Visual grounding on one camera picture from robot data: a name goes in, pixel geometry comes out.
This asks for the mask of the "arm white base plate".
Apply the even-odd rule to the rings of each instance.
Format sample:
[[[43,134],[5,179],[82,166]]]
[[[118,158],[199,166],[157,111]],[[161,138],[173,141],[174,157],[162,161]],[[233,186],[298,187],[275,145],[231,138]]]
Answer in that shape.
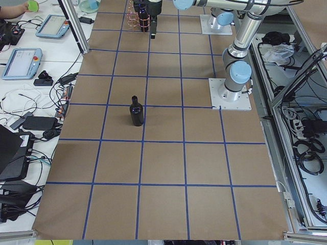
[[[200,15],[202,34],[207,35],[232,35],[232,13],[222,13],[217,17],[212,15]]]
[[[246,85],[241,91],[231,92],[225,87],[225,78],[209,78],[208,82],[213,110],[251,110]]]

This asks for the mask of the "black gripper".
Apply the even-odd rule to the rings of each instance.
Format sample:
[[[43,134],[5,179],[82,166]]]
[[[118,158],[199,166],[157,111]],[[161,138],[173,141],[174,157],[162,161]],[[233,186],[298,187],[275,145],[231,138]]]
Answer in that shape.
[[[150,37],[155,39],[157,31],[157,15],[161,13],[162,0],[149,0],[148,14],[150,14]]]

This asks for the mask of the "person hand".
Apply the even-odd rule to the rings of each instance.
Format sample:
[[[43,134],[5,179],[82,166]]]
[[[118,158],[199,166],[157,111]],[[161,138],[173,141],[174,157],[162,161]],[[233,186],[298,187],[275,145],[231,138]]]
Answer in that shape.
[[[26,12],[29,12],[28,2],[16,6],[1,7],[0,17],[1,19],[15,19],[20,17]]]

